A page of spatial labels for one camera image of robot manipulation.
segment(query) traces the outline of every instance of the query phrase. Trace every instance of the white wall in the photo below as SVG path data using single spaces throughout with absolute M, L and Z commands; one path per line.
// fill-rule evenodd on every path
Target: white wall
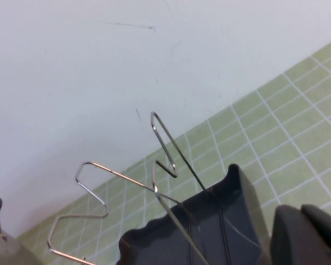
M 4 229 L 159 148 L 152 110 L 177 136 L 329 41 L 331 0 L 0 0 Z

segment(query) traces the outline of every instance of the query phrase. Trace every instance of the bent wire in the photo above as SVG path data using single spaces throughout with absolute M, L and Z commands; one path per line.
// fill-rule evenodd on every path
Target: bent wire
M 200 258 L 202 259 L 202 261 L 206 264 L 206 265 L 210 265 L 209 262 L 207 261 L 207 259 L 205 258 L 205 256 L 202 254 L 202 252 L 200 251 L 200 249 L 198 248 L 198 246 L 196 245 L 196 243 L 193 241 L 193 239 L 191 238 L 191 236 L 188 234 L 188 232 L 184 229 L 184 227 L 182 226 L 182 224 L 180 223 L 180 221 L 178 220 L 178 218 L 173 214 L 172 210 L 169 208 L 169 206 L 164 202 L 164 200 L 161 198 L 161 194 L 158 191 L 158 187 L 157 187 L 157 181 L 156 181 L 156 165 L 159 165 L 162 169 L 164 169 L 167 173 L 169 173 L 173 178 L 176 178 L 178 176 L 178 172 L 177 172 L 177 166 L 174 163 L 174 160 L 172 158 L 172 156 L 170 155 L 166 145 L 164 144 L 163 139 L 161 138 L 161 136 L 158 133 L 158 130 L 154 124 L 154 117 L 156 117 L 156 119 L 158 120 L 159 124 L 161 125 L 162 129 L 164 130 L 164 132 L 167 134 L 168 138 L 170 139 L 171 143 L 174 145 L 174 147 L 176 148 L 176 150 L 179 152 L 180 156 L 182 157 L 182 159 L 184 160 L 185 164 L 187 165 L 187 167 L 190 169 L 190 171 L 192 172 L 192 174 L 194 175 L 196 181 L 198 182 L 198 184 L 202 187 L 203 190 L 206 190 L 206 188 L 204 187 L 204 185 L 202 184 L 201 180 L 198 178 L 198 176 L 196 175 L 195 171 L 193 170 L 192 166 L 190 165 L 190 163 L 188 162 L 188 160 L 185 158 L 185 156 L 183 155 L 183 153 L 181 152 L 179 146 L 177 145 L 177 143 L 174 141 L 172 135 L 170 134 L 170 132 L 168 131 L 167 127 L 165 126 L 165 124 L 162 122 L 162 120 L 160 119 L 160 117 L 157 115 L 157 113 L 152 112 L 151 113 L 151 126 L 152 129 L 158 139 L 158 141 L 161 143 L 162 148 L 165 152 L 165 154 L 168 157 L 169 163 L 173 168 L 173 172 L 171 172 L 162 162 L 158 161 L 158 160 L 154 160 L 153 164 L 152 164 L 152 185 L 153 185 L 153 191 L 155 196 L 157 197 L 157 199 L 159 200 L 160 204 L 162 205 L 162 207 L 166 210 L 167 214 L 170 216 L 170 218 L 173 220 L 173 222 L 175 223 L 175 225 L 178 227 L 178 229 L 182 232 L 182 234 L 184 235 L 184 237 L 189 241 L 190 245 L 192 246 L 192 248 L 195 250 L 195 252 L 200 256 Z
M 156 119 L 158 120 L 158 122 L 161 125 L 163 131 L 165 132 L 165 134 L 167 134 L 167 136 L 170 139 L 172 145 L 175 147 L 175 149 L 177 150 L 177 152 L 180 154 L 180 156 L 182 157 L 183 161 L 185 162 L 185 164 L 187 165 L 187 167 L 190 169 L 191 173 L 194 175 L 194 177 L 195 177 L 196 181 L 198 182 L 198 184 L 201 186 L 201 188 L 203 190 L 205 190 L 206 189 L 205 186 L 203 185 L 203 183 L 201 182 L 201 180 L 199 179 L 199 177 L 196 175 L 196 173 L 193 170 L 192 166 L 190 165 L 190 163 L 188 162 L 188 160 L 183 155 L 183 153 L 180 150 L 178 144 L 174 141 L 172 135 L 170 134 L 170 132 L 168 131 L 167 127 L 164 125 L 164 123 L 162 122 L 162 120 L 160 119 L 160 117 L 158 116 L 158 114 L 155 113 L 155 112 L 151 112 L 151 127 L 152 127 L 152 130 L 153 130 L 154 134 L 156 135 L 159 143 L 161 144 L 162 149 L 164 150 L 165 154 L 167 155 L 168 160 L 169 160 L 169 163 L 172 166 L 173 172 L 171 170 L 169 170 L 161 161 L 156 160 L 156 164 L 159 165 L 161 168 L 163 168 L 173 178 L 177 178 L 177 176 L 178 176 L 177 166 L 175 165 L 172 156 L 170 155 L 170 153 L 169 153 L 166 145 L 164 144 L 164 141 L 162 140 L 161 136 L 158 133 L 158 130 L 157 130 L 155 124 L 154 124 L 154 117 L 156 117 Z
M 65 218 L 105 218 L 105 217 L 108 216 L 109 209 L 108 209 L 108 206 L 106 205 L 106 203 L 105 203 L 102 199 L 100 199 L 96 194 L 94 194 L 89 188 L 87 188 L 87 187 L 86 187 L 86 186 L 85 186 L 85 185 L 79 180 L 79 175 L 80 175 L 80 173 L 81 173 L 81 171 L 82 171 L 82 168 L 83 168 L 85 165 L 92 165 L 92 166 L 98 167 L 98 168 L 103 169 L 103 170 L 105 170 L 105 171 L 108 171 L 108 172 L 110 172 L 110 173 L 112 173 L 112 174 L 114 174 L 114 175 L 116 175 L 116 176 L 118 176 L 118 177 L 121 177 L 121 178 L 123 178 L 123 179 L 125 179 L 125 180 L 127 180 L 127 181 L 130 181 L 130 182 L 132 182 L 132 183 L 134 183 L 134 184 L 136 184 L 136 185 L 138 185 L 138 186 L 140 186 L 140 187 L 142 187 L 142 188 L 144 188 L 144 189 L 146 189 L 146 190 L 149 190 L 150 192 L 154 192 L 154 191 L 153 191 L 153 189 L 151 189 L 151 188 L 145 186 L 144 184 L 142 184 L 142 183 L 140 183 L 140 182 L 137 182 L 137 181 L 135 181 L 135 180 L 133 180 L 133 179 L 131 179 L 131 178 L 129 178 L 129 177 L 123 175 L 123 174 L 120 174 L 120 173 L 117 172 L 117 171 L 113 171 L 113 170 L 111 170 L 111 169 L 109 169 L 109 168 L 106 168 L 106 167 L 104 167 L 104 166 L 102 166 L 102 165 L 99 165 L 99 164 L 97 164 L 97 163 L 95 163 L 95 162 L 85 162 L 85 163 L 82 163 L 82 164 L 80 165 L 80 167 L 78 168 L 77 173 L 76 173 L 76 175 L 75 175 L 75 180 L 76 180 L 76 182 L 77 182 L 77 183 L 78 183 L 83 189 L 85 189 L 89 194 L 91 194 L 91 195 L 92 195 L 97 201 L 99 201 L 99 202 L 103 205 L 103 207 L 104 207 L 104 209 L 105 209 L 104 214 L 103 214 L 103 215 L 68 214 L 68 215 L 61 215 L 61 216 L 57 217 L 57 218 L 55 219 L 54 223 L 53 223 L 53 226 L 52 226 L 50 232 L 49 232 L 48 239 L 47 239 L 47 244 L 48 244 L 48 248 L 50 249 L 50 251 L 52 251 L 53 253 L 55 253 L 55 254 L 57 254 L 57 255 L 59 255 L 59 256 L 61 256 L 61 257 L 68 258 L 68 259 L 70 259 L 70 260 L 72 260 L 72 261 L 75 261 L 75 262 L 78 262 L 78 263 L 81 263 L 81 264 L 86 264 L 86 265 L 96 265 L 95 263 L 91 263 L 91 262 L 88 262 L 88 261 L 86 261 L 86 260 L 83 260 L 83 259 L 80 259 L 80 258 L 77 258 L 77 257 L 71 256 L 71 255 L 68 255 L 68 254 L 66 254 L 66 253 L 63 253 L 63 252 L 61 252 L 61 251 L 55 249 L 55 248 L 53 247 L 52 243 L 51 243 L 51 241 L 52 241 L 52 236 L 53 236 L 53 234 L 54 234 L 55 228 L 56 228 L 58 222 L 59 222 L 60 220 L 62 220 L 62 219 L 65 219 Z M 169 200 L 171 200 L 171 201 L 173 201 L 173 202 L 175 202 L 175 203 L 177 203 L 177 204 L 180 204 L 179 201 L 174 200 L 173 198 L 171 198 L 171 197 L 169 197 L 169 196 L 167 196 L 167 195 L 159 194 L 159 196 L 164 197 L 164 198 L 167 198 L 167 199 L 169 199 Z

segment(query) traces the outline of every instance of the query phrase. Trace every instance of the green tiled wall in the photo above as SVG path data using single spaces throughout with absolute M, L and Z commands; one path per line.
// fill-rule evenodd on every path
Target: green tiled wall
M 230 163 L 242 167 L 250 181 L 247 191 L 255 192 L 260 203 L 260 208 L 255 208 L 248 201 L 264 245 L 279 204 L 299 207 L 313 203 L 331 213 L 331 43 L 180 136 L 177 143 L 207 187 L 223 178 Z M 179 178 L 170 179 L 158 169 L 159 188 L 184 200 L 200 188 L 173 147 L 170 152 Z M 124 173 L 151 186 L 155 158 L 166 162 L 159 150 Z M 96 192 L 106 200 L 109 216 L 103 221 L 65 220 L 57 228 L 53 244 L 88 261 L 113 264 L 119 257 L 120 236 L 164 215 L 164 210 L 151 192 L 120 178 L 111 179 Z M 102 208 L 85 196 L 57 215 L 86 212 L 101 213 Z M 258 225 L 260 216 L 266 227 Z M 47 250 L 45 241 L 55 217 L 20 239 L 45 264 L 72 264 Z

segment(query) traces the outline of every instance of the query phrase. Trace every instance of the wall scratch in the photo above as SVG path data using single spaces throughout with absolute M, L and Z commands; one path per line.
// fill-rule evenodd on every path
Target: wall scratch
M 172 15 L 172 18 L 174 18 L 174 16 L 173 16 L 173 12 L 172 12 L 172 10 L 170 9 L 170 6 L 168 5 L 168 2 L 167 2 L 167 0 L 163 0 L 163 3 L 167 6 L 167 8 L 168 8 L 168 11 L 170 12 L 170 14 Z
M 171 48 L 170 48 L 170 53 L 172 53 L 174 51 L 174 49 L 176 47 L 178 47 L 183 41 L 182 40 L 179 40 L 177 41 L 177 43 L 175 43 Z
M 138 113 L 138 110 L 137 110 L 137 108 L 135 108 L 135 110 L 136 110 L 136 113 L 137 113 L 137 115 L 138 115 L 138 119 L 140 120 L 140 122 L 141 122 L 141 117 L 140 117 L 140 114 Z
M 156 32 L 156 28 L 154 26 L 147 26 L 147 25 L 137 25 L 137 24 L 128 24 L 128 23 L 113 23 L 113 22 L 104 22 L 104 21 L 99 21 L 99 20 L 94 20 L 95 22 L 102 23 L 102 24 L 107 24 L 111 26 L 124 26 L 124 27 L 133 27 L 133 28 L 139 28 L 139 29 L 149 29 L 153 30 Z

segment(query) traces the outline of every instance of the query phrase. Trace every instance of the tile grout line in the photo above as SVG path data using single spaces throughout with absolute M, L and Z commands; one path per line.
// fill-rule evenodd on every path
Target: tile grout line
M 311 59 L 313 59 L 320 67 L 324 68 L 326 71 L 328 71 L 331 74 L 331 70 L 325 66 L 325 64 L 318 61 L 315 57 L 310 56 Z
M 186 135 L 186 133 L 184 133 L 184 137 L 185 137 L 185 141 L 186 141 L 186 144 L 188 145 L 188 150 L 189 150 L 189 160 L 190 160 L 189 163 L 190 163 L 191 167 L 194 169 L 193 155 L 191 154 L 191 147 L 190 147 L 189 139 L 188 139 L 188 136 Z M 200 191 L 199 184 L 196 180 L 195 180 L 195 189 L 196 189 L 196 193 L 198 193 Z
M 241 128 L 242 128 L 242 130 L 243 130 L 243 132 L 244 132 L 244 135 L 245 135 L 245 137 L 246 137 L 246 139 L 247 139 L 247 141 L 248 141 L 248 144 L 249 144 L 250 148 L 252 149 L 252 151 L 253 151 L 253 153 L 254 153 L 254 155 L 255 155 L 255 158 L 256 158 L 256 160 L 257 160 L 258 163 L 259 163 L 259 166 L 260 166 L 261 170 L 264 172 L 264 175 L 265 175 L 265 177 L 266 177 L 266 180 L 268 181 L 269 185 L 271 186 L 271 189 L 272 189 L 272 191 L 273 191 L 273 193 L 274 193 L 275 198 L 277 199 L 277 201 L 279 202 L 279 204 L 281 204 L 281 200 L 278 198 L 278 196 L 277 196 L 277 192 L 276 192 L 274 186 L 272 185 L 272 183 L 271 183 L 271 181 L 270 181 L 270 179 L 269 179 L 269 177 L 268 177 L 268 175 L 267 175 L 267 173 L 266 173 L 266 170 L 265 170 L 263 164 L 261 163 L 261 160 L 260 160 L 258 154 L 256 153 L 256 150 L 254 149 L 253 144 L 252 144 L 252 142 L 250 141 L 250 139 L 249 139 L 249 137 L 248 137 L 248 135 L 247 135 L 247 133 L 246 133 L 246 131 L 245 131 L 245 129 L 244 129 L 242 123 L 240 122 L 237 113 L 234 111 L 233 108 L 232 108 L 232 111 L 234 112 L 234 114 L 235 114 L 235 116 L 236 116 L 236 118 L 237 118 L 237 120 L 238 120 L 238 122 L 239 122 L 239 125 L 241 126 Z
M 122 212 L 121 212 L 121 220 L 120 220 L 120 231 L 119 231 L 119 238 L 121 238 L 122 233 L 122 224 L 124 223 L 124 207 L 126 203 L 126 191 L 124 189 L 124 199 L 122 200 Z M 116 256 L 118 256 L 118 247 L 116 248 Z
M 226 168 L 225 168 L 225 164 L 224 164 L 224 162 L 223 162 L 223 158 L 222 158 L 222 155 L 221 155 L 220 149 L 218 148 L 218 144 L 217 144 L 217 141 L 216 141 L 216 138 L 215 138 L 215 135 L 214 135 L 214 133 L 213 133 L 213 129 L 212 129 L 211 125 L 210 125 L 209 120 L 207 120 L 207 125 L 208 125 L 209 128 L 210 128 L 212 138 L 213 138 L 213 140 L 214 140 L 214 142 L 215 142 L 215 148 L 216 148 L 216 150 L 217 150 L 217 154 L 218 154 L 218 156 L 219 156 L 219 158 L 220 158 L 220 163 L 221 163 L 221 166 L 222 166 L 223 172 L 224 172 L 224 174 L 226 174 L 227 171 L 226 171 Z
M 292 84 L 292 86 L 295 87 L 295 89 L 298 91 L 298 93 L 301 94 L 301 96 L 303 96 L 305 98 L 305 100 L 307 102 L 309 102 L 309 104 L 311 104 L 314 109 L 324 118 L 324 120 L 326 120 L 330 125 L 331 125 L 331 120 L 326 117 L 326 115 L 316 106 L 314 105 L 311 100 L 304 94 L 302 93 L 297 87 L 296 85 L 284 74 L 284 77 Z M 311 168 L 311 170 L 313 170 L 314 174 L 316 175 L 316 179 L 320 182 L 320 184 L 323 186 L 323 188 L 325 189 L 325 191 L 328 193 L 328 195 L 331 197 L 331 191 L 329 190 L 329 188 L 325 185 L 325 183 L 322 181 L 320 175 L 315 171 L 315 169 L 312 167 L 312 165 L 310 164 L 310 162 L 308 161 L 308 159 L 306 159 L 306 157 L 304 156 L 307 164 L 309 165 L 309 167 Z
M 298 93 L 301 93 L 301 91 L 299 89 L 297 89 L 297 87 L 291 82 L 290 79 L 288 79 L 288 77 L 283 74 L 283 76 L 285 78 L 287 78 L 287 80 L 292 84 L 292 86 L 298 91 Z M 276 121 L 279 123 L 279 120 L 277 118 L 277 116 L 272 112 L 273 117 L 276 119 Z M 308 167 L 310 168 L 310 170 L 314 173 L 315 177 L 314 179 L 318 180 L 320 182 L 320 184 L 324 187 L 324 189 L 328 192 L 329 196 L 331 197 L 331 192 L 329 189 L 327 189 L 327 187 L 324 185 L 324 183 L 322 182 L 322 180 L 320 179 L 318 173 L 316 172 L 316 170 L 313 168 L 313 166 L 310 164 L 309 160 L 307 159 L 306 155 L 299 149 L 298 145 L 294 142 L 293 138 L 289 135 L 288 131 L 286 130 L 286 128 L 284 128 L 284 126 L 279 123 L 281 126 L 281 129 L 283 129 L 283 131 L 285 132 L 285 134 L 287 135 L 288 139 L 290 140 L 290 142 L 294 145 L 295 149 L 298 151 L 298 153 L 300 154 L 300 156 L 304 159 L 304 161 L 306 162 L 306 164 L 308 165 Z

